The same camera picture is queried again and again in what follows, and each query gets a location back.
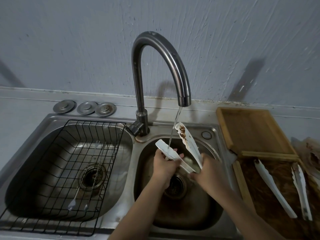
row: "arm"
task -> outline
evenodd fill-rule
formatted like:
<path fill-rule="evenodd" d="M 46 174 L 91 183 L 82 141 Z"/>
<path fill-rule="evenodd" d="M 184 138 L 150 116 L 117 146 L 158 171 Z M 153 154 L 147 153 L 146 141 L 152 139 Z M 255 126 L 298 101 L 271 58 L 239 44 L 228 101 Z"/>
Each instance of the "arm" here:
<path fill-rule="evenodd" d="M 110 235 L 110 240 L 146 239 L 162 194 L 180 161 L 166 161 L 159 149 L 153 160 L 153 174 L 126 216 Z"/>
<path fill-rule="evenodd" d="M 190 177 L 214 198 L 231 217 L 246 240 L 284 240 L 276 230 L 253 213 L 230 188 L 221 163 L 202 153 L 203 168 L 200 174 Z"/>

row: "person's left hand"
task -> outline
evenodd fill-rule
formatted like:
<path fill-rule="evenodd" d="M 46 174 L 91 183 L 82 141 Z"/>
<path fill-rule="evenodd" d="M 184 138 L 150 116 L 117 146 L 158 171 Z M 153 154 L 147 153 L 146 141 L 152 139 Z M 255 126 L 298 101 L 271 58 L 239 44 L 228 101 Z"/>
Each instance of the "person's left hand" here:
<path fill-rule="evenodd" d="M 153 159 L 153 174 L 152 177 L 159 180 L 159 183 L 162 183 L 164 190 L 169 187 L 170 179 L 176 172 L 177 167 L 181 164 L 181 160 L 176 161 L 166 161 L 165 155 L 161 152 L 160 149 L 155 151 L 155 156 Z"/>

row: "sink hole cover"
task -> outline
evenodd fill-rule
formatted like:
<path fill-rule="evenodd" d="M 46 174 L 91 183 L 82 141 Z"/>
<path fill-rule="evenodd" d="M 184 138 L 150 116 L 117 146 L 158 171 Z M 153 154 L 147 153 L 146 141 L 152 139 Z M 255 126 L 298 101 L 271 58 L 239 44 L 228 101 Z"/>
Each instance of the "sink hole cover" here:
<path fill-rule="evenodd" d="M 174 200 L 182 199 L 187 192 L 187 184 L 184 178 L 178 174 L 174 174 L 170 179 L 169 187 L 164 191 L 164 194 Z"/>
<path fill-rule="evenodd" d="M 106 169 L 100 165 L 88 166 L 87 171 L 84 170 L 81 176 L 80 187 L 84 190 L 97 189 L 106 178 Z"/>

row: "person's left arm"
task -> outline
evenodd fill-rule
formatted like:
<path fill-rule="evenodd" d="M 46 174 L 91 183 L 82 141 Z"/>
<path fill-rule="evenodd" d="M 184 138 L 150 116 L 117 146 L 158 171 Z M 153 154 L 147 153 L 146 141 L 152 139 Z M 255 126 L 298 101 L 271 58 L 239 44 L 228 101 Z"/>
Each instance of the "person's left arm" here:
<path fill-rule="evenodd" d="M 170 184 L 170 179 L 179 166 L 180 161 L 166 161 L 159 149 L 156 150 L 153 161 L 153 174 L 130 208 L 120 221 L 111 240 L 146 239 L 154 220 L 162 194 Z"/>

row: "black wire rack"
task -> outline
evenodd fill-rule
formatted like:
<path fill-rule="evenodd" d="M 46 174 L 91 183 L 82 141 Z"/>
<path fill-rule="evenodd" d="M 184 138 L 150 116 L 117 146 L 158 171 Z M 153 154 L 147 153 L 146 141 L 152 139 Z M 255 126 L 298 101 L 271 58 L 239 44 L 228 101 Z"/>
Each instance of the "black wire rack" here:
<path fill-rule="evenodd" d="M 0 230 L 92 236 L 124 126 L 69 120 L 50 133 L 11 181 Z"/>

